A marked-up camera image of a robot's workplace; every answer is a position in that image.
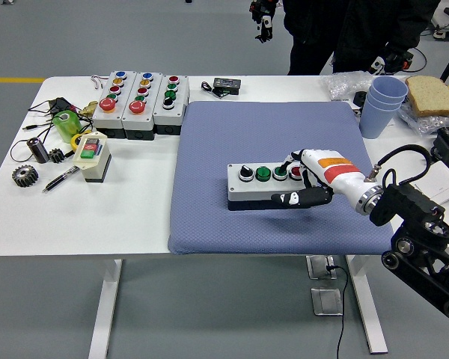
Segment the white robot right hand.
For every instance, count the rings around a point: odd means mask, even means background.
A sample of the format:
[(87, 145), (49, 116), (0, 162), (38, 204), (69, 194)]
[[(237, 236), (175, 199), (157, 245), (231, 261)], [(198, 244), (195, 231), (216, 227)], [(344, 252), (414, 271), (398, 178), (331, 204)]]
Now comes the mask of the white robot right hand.
[(382, 187), (366, 176), (349, 160), (334, 150), (293, 151), (280, 169), (299, 162), (305, 187), (300, 191), (273, 194), (271, 200), (285, 208), (307, 209), (330, 203), (334, 194), (343, 194), (350, 206), (369, 215), (382, 193)]

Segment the person's left hand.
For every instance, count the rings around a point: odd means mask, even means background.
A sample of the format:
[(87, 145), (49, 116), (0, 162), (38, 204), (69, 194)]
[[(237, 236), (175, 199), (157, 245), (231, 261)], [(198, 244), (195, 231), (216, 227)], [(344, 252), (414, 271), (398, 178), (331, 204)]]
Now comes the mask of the person's left hand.
[(389, 53), (384, 57), (378, 56), (370, 65), (368, 72), (373, 75), (393, 75), (409, 69), (413, 57), (414, 55), (410, 52), (401, 55)]

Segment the person's right hand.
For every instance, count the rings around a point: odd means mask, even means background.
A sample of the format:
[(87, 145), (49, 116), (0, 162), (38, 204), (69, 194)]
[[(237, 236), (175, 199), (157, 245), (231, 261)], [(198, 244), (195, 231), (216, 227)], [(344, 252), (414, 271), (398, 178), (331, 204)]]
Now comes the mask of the person's right hand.
[(275, 15), (277, 1), (252, 1), (249, 7), (251, 18), (257, 23), (258, 35), (255, 37), (261, 43), (272, 39), (272, 18)]

